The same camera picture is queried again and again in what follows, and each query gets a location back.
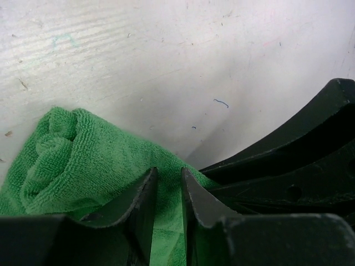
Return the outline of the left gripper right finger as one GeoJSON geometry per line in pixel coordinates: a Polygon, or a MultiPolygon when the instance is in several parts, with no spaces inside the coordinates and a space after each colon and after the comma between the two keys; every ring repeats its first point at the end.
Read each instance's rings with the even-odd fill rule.
{"type": "Polygon", "coordinates": [[[181,170],[187,265],[353,265],[354,231],[330,213],[241,215],[181,170]]]}

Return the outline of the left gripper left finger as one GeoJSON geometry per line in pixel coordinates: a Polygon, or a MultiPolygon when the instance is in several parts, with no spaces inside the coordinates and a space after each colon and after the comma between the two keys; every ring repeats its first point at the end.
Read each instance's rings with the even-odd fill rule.
{"type": "Polygon", "coordinates": [[[1,217],[1,265],[149,265],[158,171],[79,221],[1,217]]]}

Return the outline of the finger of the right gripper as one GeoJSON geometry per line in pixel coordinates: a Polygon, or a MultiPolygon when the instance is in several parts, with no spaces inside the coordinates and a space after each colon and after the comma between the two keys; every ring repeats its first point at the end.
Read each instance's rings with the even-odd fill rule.
{"type": "Polygon", "coordinates": [[[309,165],[354,140],[354,80],[336,78],[273,132],[201,170],[226,185],[277,176],[309,165]]]}
{"type": "Polygon", "coordinates": [[[354,142],[298,170],[209,190],[241,214],[354,214],[354,142]]]}

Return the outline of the green microfiber towel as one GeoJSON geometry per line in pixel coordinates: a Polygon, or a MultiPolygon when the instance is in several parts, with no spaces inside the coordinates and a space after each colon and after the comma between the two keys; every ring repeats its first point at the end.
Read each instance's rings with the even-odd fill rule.
{"type": "Polygon", "coordinates": [[[52,108],[13,161],[1,188],[1,214],[66,213],[80,218],[158,169],[153,265],[186,265],[181,170],[168,150],[84,109],[52,108]]]}

